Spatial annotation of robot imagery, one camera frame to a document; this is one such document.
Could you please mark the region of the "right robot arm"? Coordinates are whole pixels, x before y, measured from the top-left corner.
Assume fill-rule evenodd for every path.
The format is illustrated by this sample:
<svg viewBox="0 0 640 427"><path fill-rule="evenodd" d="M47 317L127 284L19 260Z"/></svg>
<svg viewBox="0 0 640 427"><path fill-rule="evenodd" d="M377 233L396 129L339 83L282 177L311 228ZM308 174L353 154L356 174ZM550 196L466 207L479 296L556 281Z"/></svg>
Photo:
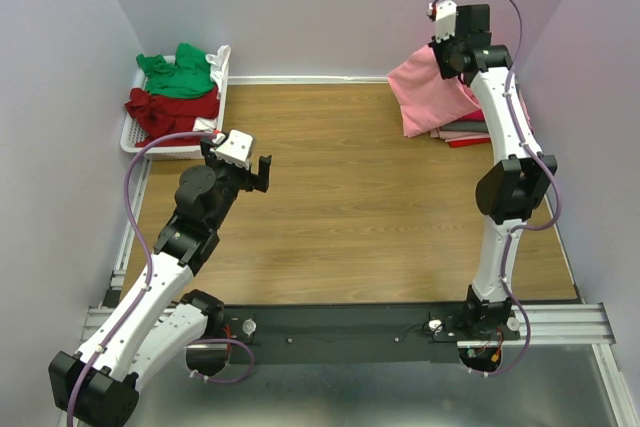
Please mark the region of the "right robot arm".
<svg viewBox="0 0 640 427"><path fill-rule="evenodd" d="M529 127L504 45L495 45L486 4L459 6L440 0L430 7L430 43L443 79L471 89L484 115L494 165L478 181L475 199L484 217L479 267L456 325L480 339L508 324L513 306L512 272L522 232L557 170Z"/></svg>

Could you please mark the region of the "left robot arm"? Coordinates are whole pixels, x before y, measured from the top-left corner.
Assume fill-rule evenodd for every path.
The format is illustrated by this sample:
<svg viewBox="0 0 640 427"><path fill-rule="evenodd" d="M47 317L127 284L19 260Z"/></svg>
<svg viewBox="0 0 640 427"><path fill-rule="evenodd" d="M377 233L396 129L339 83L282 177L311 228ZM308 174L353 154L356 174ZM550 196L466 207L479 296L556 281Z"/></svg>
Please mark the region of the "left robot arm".
<svg viewBox="0 0 640 427"><path fill-rule="evenodd" d="M254 139L232 130L199 136L204 162L183 172L176 208L154 246L143 248L146 266L107 320L73 354L49 365L55 405L69 426L123 426L151 378L190 344L250 348L232 337L222 302L200 291L163 313L198 273L219 243L218 231L239 192L266 192L271 159L251 170Z"/></svg>

